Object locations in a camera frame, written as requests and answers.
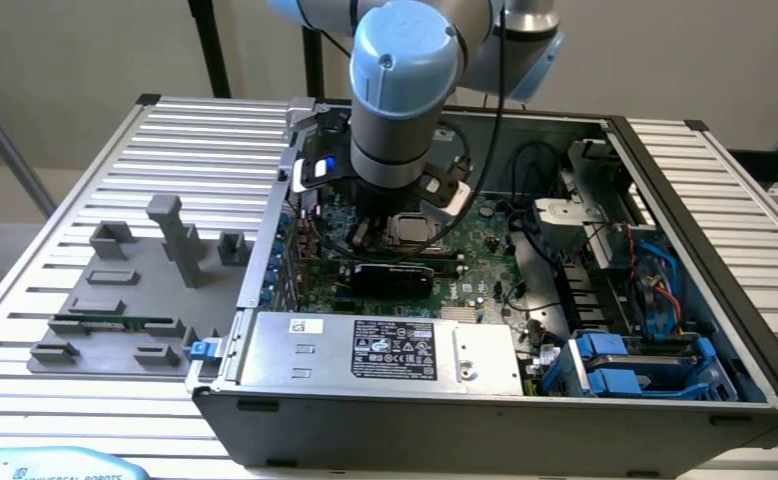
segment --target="robotic arm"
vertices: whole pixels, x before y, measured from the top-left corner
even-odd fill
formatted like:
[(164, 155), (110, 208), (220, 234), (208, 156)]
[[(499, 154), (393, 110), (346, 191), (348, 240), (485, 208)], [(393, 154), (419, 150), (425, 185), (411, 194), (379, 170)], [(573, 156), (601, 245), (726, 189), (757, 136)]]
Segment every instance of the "robotic arm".
[[(427, 154), (449, 96), (458, 86), (499, 94), (502, 37), (506, 96), (525, 102), (537, 92), (563, 42), (554, 0), (270, 1), (302, 25), (355, 36), (348, 161), (359, 190), (379, 198), (361, 203), (393, 215), (435, 170)], [(470, 189), (447, 183), (418, 196), (455, 215)]]

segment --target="circuit board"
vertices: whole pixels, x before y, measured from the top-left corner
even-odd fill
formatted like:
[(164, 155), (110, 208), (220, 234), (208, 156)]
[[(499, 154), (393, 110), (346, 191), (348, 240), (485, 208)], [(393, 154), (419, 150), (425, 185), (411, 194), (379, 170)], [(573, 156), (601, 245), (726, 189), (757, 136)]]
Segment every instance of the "circuit board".
[[(358, 262), (332, 251), (324, 251), (323, 258), (306, 257), (299, 262), (300, 311), (439, 318), (445, 307), (467, 307), (474, 309), (475, 321), (509, 321), (519, 329), (522, 322), (517, 312), (510, 312), (502, 320), (502, 304), (495, 295), (499, 282), (506, 293), (521, 278), (515, 255), (507, 249), (509, 215), (495, 207), (495, 200), (478, 199), (469, 215), (442, 240), (442, 245), (459, 253), (457, 259), (414, 258), (405, 262), (409, 265), (430, 267), (438, 272), (429, 298), (354, 298), (350, 286), (342, 281), (340, 272), (352, 268)], [(335, 242), (343, 242), (346, 232), (355, 222), (355, 211), (339, 202), (332, 203), (327, 207), (326, 218), (330, 238)]]

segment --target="workbench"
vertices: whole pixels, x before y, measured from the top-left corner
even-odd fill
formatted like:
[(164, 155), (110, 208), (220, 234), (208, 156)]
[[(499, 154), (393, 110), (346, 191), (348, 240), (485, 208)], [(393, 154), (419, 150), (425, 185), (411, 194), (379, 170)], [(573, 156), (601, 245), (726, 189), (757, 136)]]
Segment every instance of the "workbench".
[[(162, 479), (338, 476), (235, 464), (180, 380), (34, 376), (27, 370), (30, 347), (92, 257), (88, 237), (102, 220), (126, 220), (138, 236), (159, 237), (144, 207), (155, 193), (178, 193), (184, 221), (196, 224), (203, 238), (236, 229), (254, 239), (287, 145), (286, 112), (282, 102), (167, 97), (135, 106), (0, 285), (0, 447), (88, 447), (124, 457)], [(683, 130), (681, 122), (633, 124), (646, 136)], [(689, 141), (687, 135), (678, 137)], [(778, 449), (734, 450), (681, 478), (778, 480)]]

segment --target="power supply label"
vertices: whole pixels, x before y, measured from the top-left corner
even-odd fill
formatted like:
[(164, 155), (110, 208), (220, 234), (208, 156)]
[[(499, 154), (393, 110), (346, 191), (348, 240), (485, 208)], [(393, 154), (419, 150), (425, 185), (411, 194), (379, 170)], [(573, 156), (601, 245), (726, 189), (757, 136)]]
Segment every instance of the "power supply label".
[(433, 323), (357, 320), (352, 374), (359, 378), (438, 380)]

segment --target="black metal pole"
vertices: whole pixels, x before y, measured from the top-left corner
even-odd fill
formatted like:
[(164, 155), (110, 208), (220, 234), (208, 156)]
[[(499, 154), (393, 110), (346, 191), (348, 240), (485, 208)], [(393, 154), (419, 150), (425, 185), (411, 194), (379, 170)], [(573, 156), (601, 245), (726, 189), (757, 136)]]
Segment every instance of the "black metal pole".
[(216, 98), (231, 98), (226, 56), (223, 55), (223, 44), (219, 41), (216, 15), (214, 14), (214, 0), (190, 0), (190, 11), (199, 29), (202, 52), (204, 53), (207, 74), (211, 77), (214, 96)]
[(306, 83), (308, 96), (326, 98), (323, 87), (323, 39), (320, 32), (303, 27), (303, 54), (306, 55)]

